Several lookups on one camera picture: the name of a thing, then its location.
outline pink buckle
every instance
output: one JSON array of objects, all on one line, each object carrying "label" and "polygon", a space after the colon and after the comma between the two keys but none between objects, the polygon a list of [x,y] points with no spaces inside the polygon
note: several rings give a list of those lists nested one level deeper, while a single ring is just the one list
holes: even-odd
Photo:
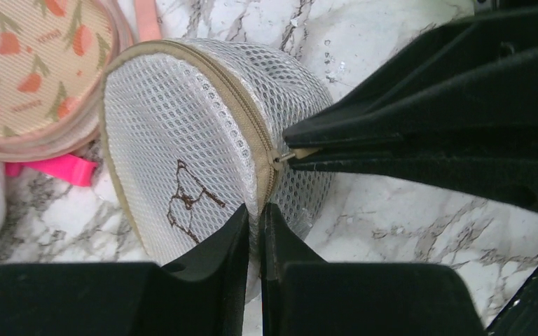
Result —
[{"label": "pink buckle", "polygon": [[97,165],[95,162],[66,154],[42,161],[7,162],[5,164],[5,174],[14,177],[20,174],[22,167],[29,167],[57,179],[67,181],[72,185],[89,187],[92,185],[92,174]]}]

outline pink strap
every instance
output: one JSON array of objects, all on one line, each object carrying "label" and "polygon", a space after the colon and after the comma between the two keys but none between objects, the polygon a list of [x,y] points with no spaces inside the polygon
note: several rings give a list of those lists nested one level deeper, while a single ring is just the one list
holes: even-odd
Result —
[{"label": "pink strap", "polygon": [[95,162],[66,154],[42,161],[7,162],[5,164],[5,174],[14,177],[20,174],[22,167],[30,167],[39,172],[67,181],[72,185],[89,187],[92,185],[92,173],[97,165]]},{"label": "pink strap", "polygon": [[158,25],[156,0],[135,0],[135,16],[137,17],[137,31],[141,42],[162,38],[162,32]]}]

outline zipper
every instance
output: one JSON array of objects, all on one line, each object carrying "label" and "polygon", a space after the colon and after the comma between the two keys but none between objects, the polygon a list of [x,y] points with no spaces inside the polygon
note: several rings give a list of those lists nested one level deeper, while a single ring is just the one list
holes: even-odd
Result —
[{"label": "zipper", "polygon": [[238,89],[238,87],[234,84],[234,82],[231,80],[231,73],[228,73],[223,66],[220,66],[217,64],[215,59],[207,56],[207,54],[200,52],[196,48],[190,47],[188,45],[184,45],[182,43],[178,43],[175,41],[168,41],[168,40],[158,40],[158,41],[148,41],[145,43],[164,43],[168,46],[172,46],[173,48],[180,49],[196,58],[198,58],[203,64],[207,65],[219,78],[222,79],[224,84],[226,84],[226,87],[229,89],[230,93],[236,98],[238,104],[242,107],[242,110],[244,111],[244,114],[248,117],[251,124],[254,126],[254,129],[256,130],[256,133],[258,134],[258,137],[261,139],[261,143],[263,144],[263,148],[265,149],[265,153],[268,156],[268,160],[272,161],[270,162],[271,168],[269,169],[269,181],[268,181],[268,190],[265,193],[265,196],[263,198],[263,204],[266,204],[269,202],[269,198],[273,194],[273,190],[277,187],[277,175],[278,175],[278,169],[281,167],[277,163],[280,162],[280,156],[274,156],[273,153],[276,153],[276,150],[273,148],[273,145],[271,144],[271,137],[269,135],[269,131],[266,128],[265,121],[262,119],[261,114],[257,111],[256,106],[251,106],[251,104],[248,103],[248,101],[245,99],[245,97],[250,96],[248,92],[242,93]]},{"label": "zipper", "polygon": [[275,159],[276,163],[283,163],[287,160],[296,158],[296,159],[303,159],[306,158],[309,155],[312,155],[318,151],[320,151],[321,148],[296,148],[291,149],[288,153],[285,153],[284,155],[281,155]]}]

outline marble surface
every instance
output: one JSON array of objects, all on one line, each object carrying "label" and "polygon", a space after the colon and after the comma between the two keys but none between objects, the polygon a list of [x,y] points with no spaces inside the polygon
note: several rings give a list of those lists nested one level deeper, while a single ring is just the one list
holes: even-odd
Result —
[{"label": "marble surface", "polygon": [[[135,26],[132,0],[119,1]],[[295,55],[340,99],[424,30],[471,0],[158,0],[166,36],[265,43]],[[82,153],[101,162],[98,142]],[[106,167],[91,188],[26,169],[8,182],[0,263],[147,260]],[[538,264],[538,215],[458,192],[341,174],[307,243],[327,260],[450,265],[487,324]],[[244,335],[261,334],[259,299]]]}]

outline white mesh laundry bag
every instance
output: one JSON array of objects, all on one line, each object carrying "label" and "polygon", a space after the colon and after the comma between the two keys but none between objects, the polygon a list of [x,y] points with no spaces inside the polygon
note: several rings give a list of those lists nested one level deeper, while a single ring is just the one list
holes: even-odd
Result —
[{"label": "white mesh laundry bag", "polygon": [[107,69],[103,90],[106,163],[146,251],[168,263],[245,203],[251,298],[265,203],[278,204],[304,238],[331,184],[331,174],[276,161],[290,153],[282,130],[331,104],[326,88],[279,50],[192,38],[127,49]]}]

